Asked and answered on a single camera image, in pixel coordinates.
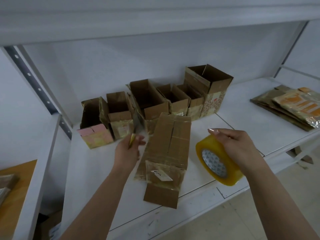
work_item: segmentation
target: hand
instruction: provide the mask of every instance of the hand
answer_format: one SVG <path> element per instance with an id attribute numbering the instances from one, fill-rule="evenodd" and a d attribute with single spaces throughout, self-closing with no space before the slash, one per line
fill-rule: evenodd
<path id="1" fill-rule="evenodd" d="M 208 132 L 224 146 L 226 153 L 239 166 L 245 176 L 269 167 L 245 131 L 208 129 Z"/>
<path id="2" fill-rule="evenodd" d="M 131 173 L 139 159 L 139 145 L 145 145 L 144 136 L 136 135 L 132 146 L 129 148 L 131 134 L 127 135 L 119 142 L 115 148 L 113 169 L 118 172 L 124 172 L 127 175 Z"/>

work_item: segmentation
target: packing tape roll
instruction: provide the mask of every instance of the packing tape roll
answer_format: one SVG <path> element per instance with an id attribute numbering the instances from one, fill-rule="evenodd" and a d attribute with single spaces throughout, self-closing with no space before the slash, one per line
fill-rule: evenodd
<path id="1" fill-rule="evenodd" d="M 205 169 L 224 185 L 235 185 L 243 174 L 239 166 L 228 156 L 223 145 L 209 135 L 195 145 L 197 156 Z"/>

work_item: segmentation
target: orange package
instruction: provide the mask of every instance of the orange package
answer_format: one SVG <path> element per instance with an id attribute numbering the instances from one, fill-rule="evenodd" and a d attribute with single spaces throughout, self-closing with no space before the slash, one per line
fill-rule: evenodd
<path id="1" fill-rule="evenodd" d="M 320 94 L 309 88 L 291 90 L 273 98 L 280 107 L 314 128 L 320 127 Z"/>

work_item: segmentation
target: tiled floor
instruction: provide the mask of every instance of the tiled floor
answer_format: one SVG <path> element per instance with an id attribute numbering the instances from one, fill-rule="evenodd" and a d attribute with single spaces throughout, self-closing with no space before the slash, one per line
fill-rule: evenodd
<path id="1" fill-rule="evenodd" d="M 314 165 L 299 162 L 279 172 L 278 178 L 320 236 L 320 148 Z M 161 240 L 266 240 L 250 190 L 230 199 Z"/>

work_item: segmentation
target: left hand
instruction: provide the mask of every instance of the left hand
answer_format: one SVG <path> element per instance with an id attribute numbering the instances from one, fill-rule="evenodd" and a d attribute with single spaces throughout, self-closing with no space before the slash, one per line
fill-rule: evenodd
<path id="1" fill-rule="evenodd" d="M 134 139 L 131 148 L 129 148 L 130 138 L 131 134 L 127 135 L 117 145 L 115 149 L 113 165 L 113 169 L 127 173 L 127 175 L 131 173 L 139 159 L 138 147 L 140 145 L 146 144 L 146 142 L 143 140 L 144 136 L 136 135 L 136 138 Z"/>

